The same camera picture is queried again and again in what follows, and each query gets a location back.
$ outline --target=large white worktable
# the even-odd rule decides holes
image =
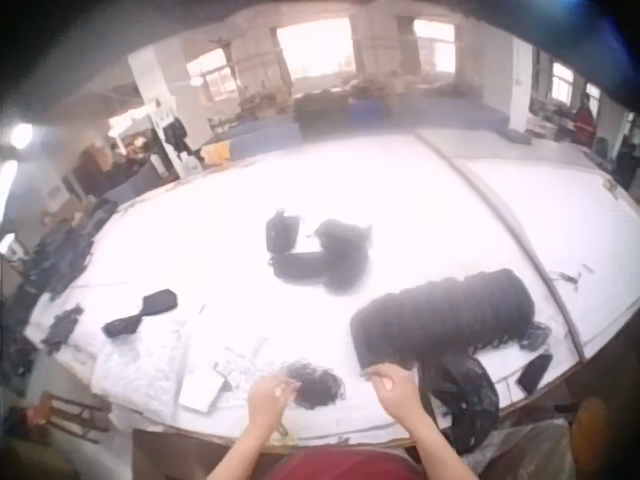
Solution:
[[[593,270],[583,272],[577,291],[558,289],[587,353],[595,353],[640,297],[637,211],[626,197],[602,189],[597,171],[556,171],[522,160],[477,160],[465,168],[513,204],[509,214],[541,250],[548,271],[575,275],[581,264]],[[279,208],[303,219],[299,251],[319,248],[308,235],[325,219],[371,225],[369,269],[353,293],[331,295],[273,275],[265,222]],[[56,301],[40,300],[26,334],[40,344],[54,315],[79,303],[85,313],[56,354],[61,363],[116,404],[224,437],[236,437],[246,425],[243,398],[254,375],[308,360],[339,375],[346,398],[313,411],[289,408],[284,424],[299,444],[382,443],[407,434],[360,377],[352,315],[387,292],[501,268],[522,278],[535,320],[552,327],[547,384],[578,357],[557,305],[491,210],[411,135],[333,140],[255,157],[245,167],[205,173],[123,206],[97,237],[84,274]],[[176,292],[178,309],[146,318],[124,343],[103,336],[106,322],[135,313],[144,295],[164,288]],[[221,397],[208,414],[177,405],[184,374],[211,369],[225,346],[245,353],[257,348],[241,391]],[[501,407],[524,398],[515,380],[536,355],[515,344],[479,355]]]

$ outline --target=forearm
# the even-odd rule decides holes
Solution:
[[[261,432],[247,429],[227,452],[207,480],[245,480],[251,476],[262,447],[268,440]]]
[[[407,428],[416,442],[429,480],[472,480],[476,475],[451,448],[434,421],[425,413]]]

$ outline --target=chair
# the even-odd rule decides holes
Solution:
[[[40,402],[27,411],[27,421],[30,426],[49,426],[60,430],[72,437],[98,444],[99,440],[91,438],[91,432],[108,433],[109,423],[106,410],[97,405],[69,400],[45,391]]]

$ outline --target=hand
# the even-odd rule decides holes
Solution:
[[[371,379],[382,408],[405,430],[411,433],[411,427],[427,417],[411,372],[398,365],[381,363],[363,373]]]
[[[249,429],[268,439],[282,421],[289,400],[299,384],[281,375],[260,378],[249,392]]]

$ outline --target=worker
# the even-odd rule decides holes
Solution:
[[[589,106],[589,95],[584,92],[580,98],[580,106],[573,116],[573,143],[591,148],[596,138],[596,119]]]
[[[418,385],[410,372],[397,365],[381,364],[367,369],[384,410],[409,432],[416,442],[424,471],[406,455],[380,449],[321,447],[292,454],[269,473],[278,479],[475,479],[442,436],[420,402]],[[208,480],[241,480],[251,477],[262,447],[278,429],[287,403],[298,384],[279,375],[263,377],[249,392],[249,426],[209,475]]]

